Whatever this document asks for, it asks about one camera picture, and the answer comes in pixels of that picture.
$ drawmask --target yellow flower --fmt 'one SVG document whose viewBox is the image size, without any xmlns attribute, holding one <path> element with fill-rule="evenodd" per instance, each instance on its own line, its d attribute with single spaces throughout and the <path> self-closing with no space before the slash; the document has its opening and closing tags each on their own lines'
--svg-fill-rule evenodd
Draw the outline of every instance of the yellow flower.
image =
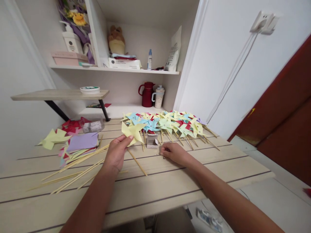
<svg viewBox="0 0 311 233">
<path fill-rule="evenodd" d="M 86 25 L 86 21 L 84 20 L 83 14 L 81 14 L 81 13 L 74 13 L 73 20 L 77 26 Z"/>
</svg>

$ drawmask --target table surface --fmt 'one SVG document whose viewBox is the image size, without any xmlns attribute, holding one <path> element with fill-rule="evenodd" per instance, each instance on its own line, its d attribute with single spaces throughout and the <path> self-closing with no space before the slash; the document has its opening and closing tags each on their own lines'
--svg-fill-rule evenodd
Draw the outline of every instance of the table surface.
<svg viewBox="0 0 311 233">
<path fill-rule="evenodd" d="M 209 135 L 209 140 L 218 146 L 220 151 L 200 139 L 195 139 L 198 147 L 192 141 L 194 150 L 187 140 L 183 140 L 183 148 L 232 187 L 240 188 L 274 177 L 273 172 L 226 140 L 221 137 L 215 138 L 207 131 L 205 134 Z M 122 135 L 120 120 L 106 122 L 103 131 L 99 132 L 99 138 L 102 135 L 101 147 Z M 169 142 L 167 134 L 163 135 L 163 141 Z M 171 137 L 180 143 L 174 135 Z M 90 183 L 80 190 L 76 188 L 95 175 L 100 166 L 59 194 L 50 195 L 69 180 L 26 191 L 40 185 L 41 179 L 59 170 L 60 158 L 57 154 L 63 145 L 55 144 L 52 150 L 34 146 L 31 156 L 14 161 L 0 174 L 0 226 L 3 232 L 58 232 L 72 214 Z M 130 147 L 130 151 L 148 176 L 144 176 L 129 152 L 126 152 L 122 170 L 128 172 L 117 177 L 104 228 L 206 198 L 188 171 L 171 160 L 158 156 L 158 149 L 145 148 L 143 152 L 142 146 L 136 143 Z M 84 171 L 105 158 L 105 155 L 106 152 L 94 155 L 46 181 Z"/>
<path fill-rule="evenodd" d="M 109 90 L 100 90 L 99 94 L 82 94 L 80 90 L 72 89 L 46 89 L 42 91 L 30 92 L 12 96 L 12 100 L 94 100 L 103 99 L 108 95 Z"/>
</svg>

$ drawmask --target cable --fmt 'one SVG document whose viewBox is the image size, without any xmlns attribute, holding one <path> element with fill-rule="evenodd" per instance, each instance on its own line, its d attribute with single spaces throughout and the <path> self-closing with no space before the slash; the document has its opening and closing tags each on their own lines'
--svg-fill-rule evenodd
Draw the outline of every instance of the cable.
<svg viewBox="0 0 311 233">
<path fill-rule="evenodd" d="M 242 190 L 242 189 L 240 189 L 240 191 L 242 192 L 242 193 L 244 193 L 244 195 L 247 197 L 247 199 L 250 201 L 250 199 L 249 199 L 249 197 L 246 195 L 246 193 Z"/>
<path fill-rule="evenodd" d="M 251 47 L 250 47 L 250 49 L 249 49 L 249 51 L 248 51 L 248 53 L 247 53 L 246 57 L 244 58 L 244 60 L 243 60 L 243 62 L 242 62 L 242 64 L 241 64 L 241 66 L 240 66 L 240 68 L 238 69 L 238 71 L 237 71 L 237 73 L 235 74 L 235 76 L 234 76 L 234 78 L 233 78 L 232 82 L 230 83 L 229 87 L 227 88 L 227 90 L 226 90 L 225 94 L 224 94 L 224 95 L 223 95 L 223 97 L 221 98 L 220 103 L 217 105 L 216 110 L 213 112 L 212 116 L 208 119 L 207 123 L 209 123 L 209 122 L 210 122 L 210 120 L 211 120 L 211 119 L 212 119 L 212 117 L 214 116 L 215 112 L 218 110 L 218 107 L 219 107 L 219 106 L 220 106 L 220 104 L 222 103 L 222 101 L 223 101 L 224 97 L 226 96 L 226 94 L 227 94 L 228 90 L 230 89 L 231 85 L 233 84 L 234 80 L 236 79 L 236 77 L 237 77 L 238 73 L 240 72 L 240 70 L 241 70 L 241 68 L 242 68 L 243 64 L 245 63 L 245 61 L 246 61 L 246 59 L 247 59 L 247 57 L 248 57 L 248 55 L 249 55 L 250 51 L 251 51 L 251 50 L 252 50 L 252 48 L 253 48 L 253 45 L 254 45 L 254 43 L 255 43 L 255 41 L 256 41 L 257 36 L 258 36 L 258 33 L 256 34 L 255 39 L 253 40 L 253 43 L 252 43 L 252 45 L 251 45 Z"/>
<path fill-rule="evenodd" d="M 223 93 L 225 92 L 225 90 L 226 90 L 228 84 L 230 83 L 231 77 L 232 77 L 233 74 L 235 73 L 235 71 L 236 71 L 236 69 L 237 69 L 239 63 L 241 62 L 241 60 L 242 60 L 244 54 L 246 53 L 246 50 L 247 50 L 249 44 L 251 43 L 251 40 L 252 40 L 253 37 L 254 37 L 254 34 L 250 34 L 250 35 L 249 35 L 249 38 L 247 39 L 247 41 L 246 41 L 246 43 L 245 43 L 243 49 L 241 50 L 241 53 L 240 53 L 239 56 L 237 57 L 236 62 L 235 62 L 235 64 L 234 64 L 234 66 L 232 67 L 232 70 L 231 70 L 231 72 L 230 72 L 230 74 L 229 74 L 229 76 L 228 76 L 228 78 L 227 78 L 227 81 L 226 81 L 226 83 L 225 83 L 225 85 L 224 85 L 223 90 L 221 91 L 221 94 L 220 94 L 220 96 L 219 96 L 219 98 L 218 98 L 218 100 L 217 100 L 217 103 L 215 104 L 214 108 L 212 109 L 212 111 L 211 111 L 211 113 L 210 113 L 210 115 L 209 115 L 209 117 L 208 117 L 207 120 L 210 120 L 211 114 L 215 111 L 215 109 L 216 109 L 218 103 L 220 102 Z"/>
</svg>

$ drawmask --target pink box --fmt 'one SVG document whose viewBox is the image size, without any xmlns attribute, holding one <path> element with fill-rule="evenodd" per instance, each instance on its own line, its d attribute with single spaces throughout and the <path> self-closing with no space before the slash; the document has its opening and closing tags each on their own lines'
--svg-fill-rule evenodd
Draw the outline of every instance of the pink box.
<svg viewBox="0 0 311 233">
<path fill-rule="evenodd" d="M 75 52 L 52 52 L 52 57 L 56 65 L 74 65 L 79 66 L 79 62 L 88 63 L 87 56 Z"/>
</svg>

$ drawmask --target soap dispenser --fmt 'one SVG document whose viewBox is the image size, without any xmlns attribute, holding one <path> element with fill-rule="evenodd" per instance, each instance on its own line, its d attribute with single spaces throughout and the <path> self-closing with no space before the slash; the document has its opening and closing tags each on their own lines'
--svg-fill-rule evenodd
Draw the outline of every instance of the soap dispenser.
<svg viewBox="0 0 311 233">
<path fill-rule="evenodd" d="M 66 31 L 63 32 L 63 37 L 68 51 L 83 54 L 80 38 L 74 33 L 70 24 L 64 21 L 60 22 L 66 25 Z"/>
</svg>

